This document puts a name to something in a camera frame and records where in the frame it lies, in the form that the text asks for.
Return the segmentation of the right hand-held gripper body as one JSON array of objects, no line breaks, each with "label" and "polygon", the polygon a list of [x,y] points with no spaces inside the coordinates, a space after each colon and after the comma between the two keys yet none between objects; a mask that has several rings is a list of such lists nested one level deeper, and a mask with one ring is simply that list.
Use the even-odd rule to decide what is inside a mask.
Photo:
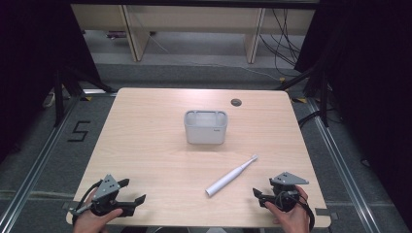
[{"label": "right hand-held gripper body", "polygon": [[289,172],[283,172],[280,175],[270,178],[270,184],[274,193],[274,199],[271,201],[280,211],[289,212],[299,200],[300,192],[297,190],[297,184],[309,184],[309,182]]}]

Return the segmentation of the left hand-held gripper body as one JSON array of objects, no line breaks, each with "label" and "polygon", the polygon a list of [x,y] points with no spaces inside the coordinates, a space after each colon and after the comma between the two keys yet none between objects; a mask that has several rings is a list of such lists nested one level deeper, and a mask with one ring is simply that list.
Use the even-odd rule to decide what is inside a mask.
[{"label": "left hand-held gripper body", "polygon": [[94,183],[84,194],[81,201],[69,209],[72,216],[79,216],[90,210],[96,216],[104,216],[115,209],[122,209],[120,217],[133,216],[135,208],[115,208],[114,203],[121,188],[112,175],[108,174],[104,179]]}]

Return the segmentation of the white electric toothbrush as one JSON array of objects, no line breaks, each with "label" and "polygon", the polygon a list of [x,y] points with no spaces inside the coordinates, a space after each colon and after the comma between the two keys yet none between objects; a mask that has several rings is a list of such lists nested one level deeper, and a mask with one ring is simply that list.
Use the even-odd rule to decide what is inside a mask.
[{"label": "white electric toothbrush", "polygon": [[205,192],[209,197],[212,197],[215,195],[217,192],[219,192],[222,188],[224,188],[226,185],[228,185],[230,182],[235,180],[238,176],[240,176],[243,171],[250,166],[253,162],[255,162],[258,159],[258,155],[254,154],[248,161],[244,162],[240,166],[234,168],[218,180],[216,180],[213,184],[211,184],[209,187],[205,189]]}]

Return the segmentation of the grey toothbrush holder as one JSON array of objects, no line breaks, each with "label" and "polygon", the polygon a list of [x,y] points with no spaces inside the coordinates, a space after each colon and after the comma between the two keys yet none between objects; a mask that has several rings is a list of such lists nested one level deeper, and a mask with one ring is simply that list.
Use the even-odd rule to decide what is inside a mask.
[{"label": "grey toothbrush holder", "polygon": [[223,111],[191,110],[184,116],[187,142],[220,145],[225,140],[228,116]]}]

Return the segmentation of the person's right hand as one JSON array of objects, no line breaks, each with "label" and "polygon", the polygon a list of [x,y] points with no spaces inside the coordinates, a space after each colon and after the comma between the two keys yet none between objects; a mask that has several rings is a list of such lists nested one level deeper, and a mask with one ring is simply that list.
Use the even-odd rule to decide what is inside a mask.
[{"label": "person's right hand", "polygon": [[270,202],[265,202],[265,207],[274,216],[273,223],[280,224],[285,233],[310,233],[310,217],[300,204],[287,213]]}]

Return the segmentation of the person's left hand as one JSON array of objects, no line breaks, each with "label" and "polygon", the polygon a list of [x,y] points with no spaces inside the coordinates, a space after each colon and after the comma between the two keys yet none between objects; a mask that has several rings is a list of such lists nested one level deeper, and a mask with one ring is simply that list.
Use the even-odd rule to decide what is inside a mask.
[{"label": "person's left hand", "polygon": [[122,209],[115,209],[104,216],[96,216],[92,211],[83,212],[75,221],[72,233],[109,233],[106,224],[119,217]]}]

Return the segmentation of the black metal stand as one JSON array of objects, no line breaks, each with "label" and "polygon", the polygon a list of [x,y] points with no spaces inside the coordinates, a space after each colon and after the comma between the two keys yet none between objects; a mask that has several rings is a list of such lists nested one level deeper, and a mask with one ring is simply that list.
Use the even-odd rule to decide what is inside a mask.
[{"label": "black metal stand", "polygon": [[63,104],[63,91],[60,73],[58,70],[54,74],[54,104],[55,104],[55,123],[57,126],[64,118],[64,104]]}]

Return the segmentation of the white power strip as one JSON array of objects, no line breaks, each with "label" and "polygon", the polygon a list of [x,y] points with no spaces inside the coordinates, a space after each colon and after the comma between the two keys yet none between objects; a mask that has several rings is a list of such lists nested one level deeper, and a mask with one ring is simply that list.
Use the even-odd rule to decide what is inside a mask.
[{"label": "white power strip", "polygon": [[47,97],[45,98],[45,100],[43,101],[42,107],[44,109],[46,108],[50,108],[53,104],[55,103],[55,93],[54,92],[50,92]]}]

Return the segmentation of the black curtain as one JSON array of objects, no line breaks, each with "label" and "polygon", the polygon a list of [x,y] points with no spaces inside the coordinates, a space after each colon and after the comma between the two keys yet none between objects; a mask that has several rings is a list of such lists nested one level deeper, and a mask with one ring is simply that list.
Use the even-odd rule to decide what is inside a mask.
[{"label": "black curtain", "polygon": [[82,93],[101,82],[71,3],[66,0],[0,0],[0,163],[9,155],[49,91],[64,85]]},{"label": "black curtain", "polygon": [[[315,1],[295,68],[329,51],[341,115],[412,230],[412,0]],[[328,48],[331,38],[338,42]]]}]

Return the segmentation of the metal floor rail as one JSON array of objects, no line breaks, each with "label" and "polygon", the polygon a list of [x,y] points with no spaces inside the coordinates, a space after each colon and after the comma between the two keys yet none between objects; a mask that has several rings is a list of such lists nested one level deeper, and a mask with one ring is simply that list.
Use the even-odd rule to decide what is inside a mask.
[{"label": "metal floor rail", "polygon": [[72,112],[79,101],[80,96],[72,97],[69,100],[66,109],[63,111],[62,120],[52,129],[50,136],[46,140],[35,162],[31,166],[28,174],[23,180],[23,183],[14,194],[13,199],[9,203],[5,213],[0,216],[0,233],[10,233],[13,229],[15,222],[17,221],[17,218],[30,195],[30,192],[39,180],[51,157],[52,150],[55,148],[62,131],[65,128],[67,120],[70,115],[72,115]]},{"label": "metal floor rail", "polygon": [[348,195],[354,205],[354,208],[360,218],[366,233],[381,233],[381,230],[375,220],[374,214],[369,208],[361,190],[356,183],[344,157],[337,146],[329,127],[326,126],[326,120],[321,117],[321,109],[316,104],[313,98],[308,99],[309,109],[312,114],[315,114],[315,122],[321,133],[321,136],[326,144],[327,150],[333,163],[338,171],[338,174],[348,192]]}]

